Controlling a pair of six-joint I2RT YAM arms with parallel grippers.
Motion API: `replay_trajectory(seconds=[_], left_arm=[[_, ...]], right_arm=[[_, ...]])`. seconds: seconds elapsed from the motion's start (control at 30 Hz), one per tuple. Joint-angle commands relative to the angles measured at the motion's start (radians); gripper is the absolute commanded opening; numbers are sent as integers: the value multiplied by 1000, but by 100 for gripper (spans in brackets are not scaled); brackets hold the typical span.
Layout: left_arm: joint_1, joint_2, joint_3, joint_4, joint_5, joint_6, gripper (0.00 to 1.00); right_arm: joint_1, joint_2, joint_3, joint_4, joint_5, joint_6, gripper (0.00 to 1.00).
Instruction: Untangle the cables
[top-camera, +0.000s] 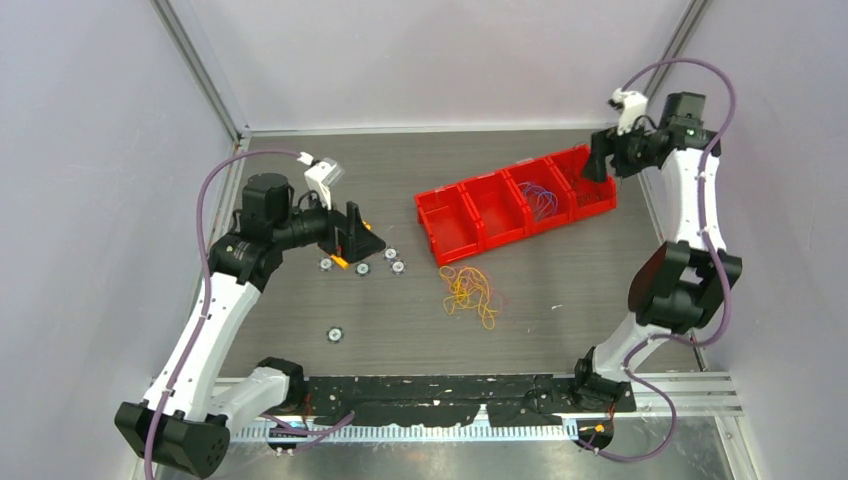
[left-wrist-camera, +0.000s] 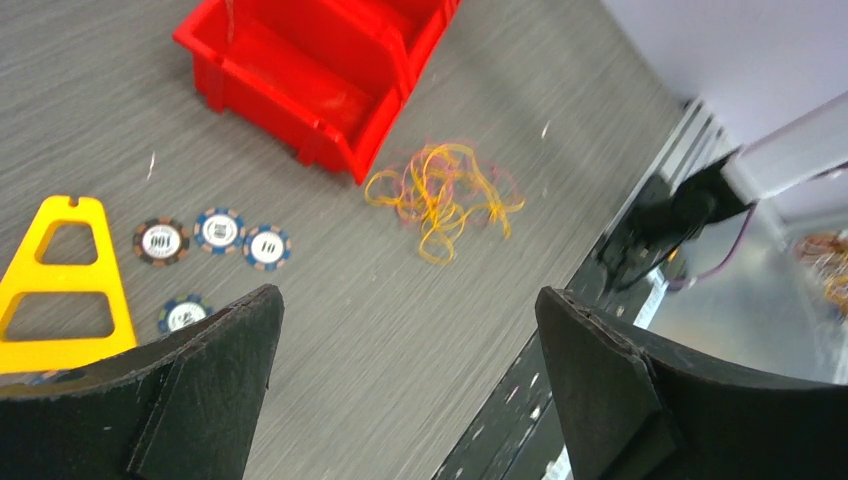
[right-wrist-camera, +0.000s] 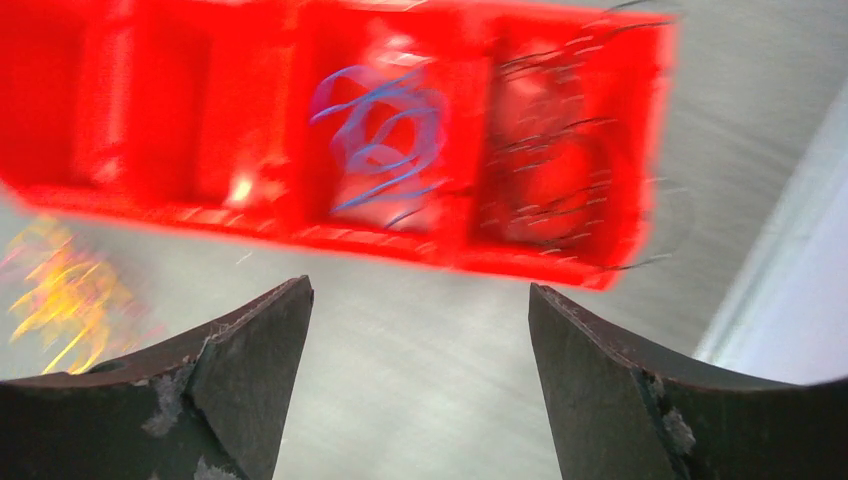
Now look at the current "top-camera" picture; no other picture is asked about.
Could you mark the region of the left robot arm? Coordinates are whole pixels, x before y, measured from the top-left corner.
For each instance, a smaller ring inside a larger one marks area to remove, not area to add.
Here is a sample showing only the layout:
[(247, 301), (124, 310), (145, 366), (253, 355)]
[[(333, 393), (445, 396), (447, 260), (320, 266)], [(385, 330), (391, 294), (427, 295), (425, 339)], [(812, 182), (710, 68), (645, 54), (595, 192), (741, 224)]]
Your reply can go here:
[(265, 291), (287, 250), (315, 245), (348, 263), (383, 251), (356, 203), (326, 207), (314, 190), (299, 207), (286, 176), (250, 177), (241, 193), (237, 226), (210, 248), (190, 320), (159, 377), (137, 403), (122, 403), (114, 423), (148, 467), (164, 466), (200, 479), (224, 460), (231, 437), (277, 408), (298, 412), (307, 398), (301, 365), (261, 360), (252, 373), (214, 394), (223, 361), (247, 314)]

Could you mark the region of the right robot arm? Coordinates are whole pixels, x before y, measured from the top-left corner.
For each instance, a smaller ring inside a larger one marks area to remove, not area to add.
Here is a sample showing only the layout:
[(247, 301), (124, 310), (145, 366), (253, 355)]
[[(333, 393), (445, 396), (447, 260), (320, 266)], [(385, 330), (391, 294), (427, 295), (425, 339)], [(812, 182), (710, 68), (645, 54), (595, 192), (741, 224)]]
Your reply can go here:
[(690, 342), (708, 325), (741, 276), (743, 262), (728, 253), (716, 201), (720, 135), (705, 128), (705, 96), (670, 94), (660, 121), (647, 115), (648, 99), (615, 90), (618, 123), (591, 136), (583, 178), (614, 171), (626, 178), (657, 168), (676, 202), (665, 241), (632, 279), (628, 314), (614, 333), (575, 365), (571, 397), (584, 410), (613, 406), (631, 389), (634, 370), (669, 341)]

